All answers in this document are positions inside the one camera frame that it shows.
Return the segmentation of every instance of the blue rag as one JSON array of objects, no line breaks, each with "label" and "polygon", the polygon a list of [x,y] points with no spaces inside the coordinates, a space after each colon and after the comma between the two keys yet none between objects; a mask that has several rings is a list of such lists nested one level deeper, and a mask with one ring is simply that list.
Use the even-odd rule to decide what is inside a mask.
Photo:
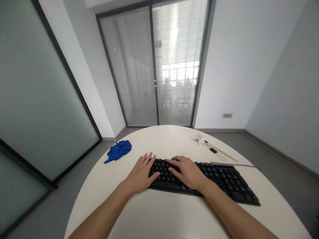
[{"label": "blue rag", "polygon": [[109,159],[106,160],[104,163],[107,164],[108,162],[111,162],[113,160],[114,161],[118,160],[123,155],[126,155],[128,152],[130,152],[131,149],[132,149],[132,145],[128,140],[123,140],[116,143],[110,148],[110,151],[107,153],[107,155],[109,156]]}]

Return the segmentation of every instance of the person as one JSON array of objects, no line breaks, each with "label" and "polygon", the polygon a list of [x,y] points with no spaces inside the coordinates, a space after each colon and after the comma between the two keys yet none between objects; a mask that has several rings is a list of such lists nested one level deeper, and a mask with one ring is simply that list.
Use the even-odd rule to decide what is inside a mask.
[{"label": "person", "polygon": [[[155,161],[146,153],[141,156],[127,178],[115,191],[72,233],[69,239],[107,238],[112,227],[129,198],[147,189],[160,175],[155,172],[149,177],[150,168]],[[277,238],[271,231],[253,218],[236,202],[228,197],[213,181],[209,180],[196,164],[184,156],[167,159],[180,169],[180,173],[169,171],[189,188],[200,191],[212,205],[234,239],[241,238]]]}]

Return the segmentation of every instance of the wall socket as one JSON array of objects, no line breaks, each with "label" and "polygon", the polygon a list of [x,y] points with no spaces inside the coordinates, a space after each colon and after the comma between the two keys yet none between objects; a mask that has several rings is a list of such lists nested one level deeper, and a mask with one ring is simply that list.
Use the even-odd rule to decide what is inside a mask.
[{"label": "wall socket", "polygon": [[233,114],[230,114],[230,113],[223,114],[223,118],[231,118],[231,117],[233,117]]}]

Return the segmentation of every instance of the white oval table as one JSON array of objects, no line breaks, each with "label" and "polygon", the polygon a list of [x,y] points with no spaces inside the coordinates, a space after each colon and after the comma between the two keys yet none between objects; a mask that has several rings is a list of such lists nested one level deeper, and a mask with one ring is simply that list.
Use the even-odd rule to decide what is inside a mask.
[{"label": "white oval table", "polygon": [[[211,144],[238,160],[220,160],[208,148],[191,140],[202,134]],[[157,158],[184,155],[197,162],[252,165],[220,140],[197,130],[160,125],[138,130],[121,140],[129,140],[132,150],[108,164],[107,152],[86,178],[73,206],[64,238],[89,216],[129,174],[137,159],[153,152]],[[236,166],[255,192],[261,206],[239,204],[279,238],[311,238],[295,212],[257,169]],[[199,197],[147,189],[134,195],[118,217],[109,238],[231,238],[208,202]]]}]

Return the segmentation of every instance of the gray floor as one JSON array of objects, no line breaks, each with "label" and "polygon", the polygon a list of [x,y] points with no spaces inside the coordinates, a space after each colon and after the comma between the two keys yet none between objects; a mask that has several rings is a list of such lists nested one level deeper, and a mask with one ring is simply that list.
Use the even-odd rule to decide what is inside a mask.
[{"label": "gray floor", "polygon": [[[124,131],[124,137],[139,128]],[[285,197],[313,238],[319,238],[319,184],[300,169],[273,154],[243,133],[208,133],[233,147],[254,165]],[[115,142],[103,141],[60,182],[54,191],[8,238],[63,238],[66,225],[87,175]]]}]

